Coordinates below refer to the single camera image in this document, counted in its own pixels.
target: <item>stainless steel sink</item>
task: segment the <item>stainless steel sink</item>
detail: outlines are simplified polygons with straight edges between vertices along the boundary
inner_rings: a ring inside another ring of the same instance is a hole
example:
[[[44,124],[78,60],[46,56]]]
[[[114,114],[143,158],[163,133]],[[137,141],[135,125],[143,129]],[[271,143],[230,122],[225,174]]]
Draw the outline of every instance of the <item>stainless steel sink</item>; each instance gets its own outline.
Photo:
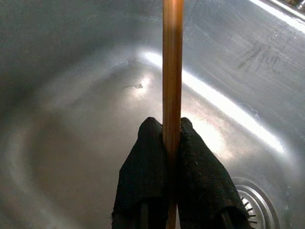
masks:
[[[110,228],[138,127],[162,117],[162,2],[0,5],[0,228]],[[305,228],[305,17],[275,0],[184,13],[183,116],[253,228]]]

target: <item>black glove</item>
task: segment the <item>black glove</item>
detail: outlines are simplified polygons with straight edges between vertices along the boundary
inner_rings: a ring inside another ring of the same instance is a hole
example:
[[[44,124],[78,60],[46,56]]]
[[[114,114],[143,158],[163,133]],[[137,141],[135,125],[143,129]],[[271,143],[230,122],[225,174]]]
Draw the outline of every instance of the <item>black glove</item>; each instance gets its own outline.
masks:
[[[234,229],[250,229],[248,213],[228,172],[187,118],[181,119],[177,157],[178,210],[182,229],[224,229],[228,213]]]
[[[164,229],[168,213],[166,151],[162,125],[147,118],[123,164],[112,213],[112,229]]]

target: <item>copper rod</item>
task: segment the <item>copper rod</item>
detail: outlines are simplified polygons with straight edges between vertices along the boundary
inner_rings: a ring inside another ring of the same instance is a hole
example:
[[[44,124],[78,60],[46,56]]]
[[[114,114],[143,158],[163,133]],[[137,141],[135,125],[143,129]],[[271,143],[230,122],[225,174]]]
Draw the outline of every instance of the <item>copper rod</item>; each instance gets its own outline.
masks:
[[[168,154],[167,229],[176,224],[176,154],[180,142],[183,0],[163,0],[163,143]]]

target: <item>metal drain cover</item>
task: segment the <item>metal drain cover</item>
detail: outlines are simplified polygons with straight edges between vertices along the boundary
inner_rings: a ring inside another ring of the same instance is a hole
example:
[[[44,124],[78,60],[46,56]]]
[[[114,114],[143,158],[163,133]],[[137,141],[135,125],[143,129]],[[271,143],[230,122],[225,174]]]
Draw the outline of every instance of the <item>metal drain cover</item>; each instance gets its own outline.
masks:
[[[264,192],[244,178],[232,179],[244,207],[249,213],[249,223],[253,229],[279,229],[275,210]]]

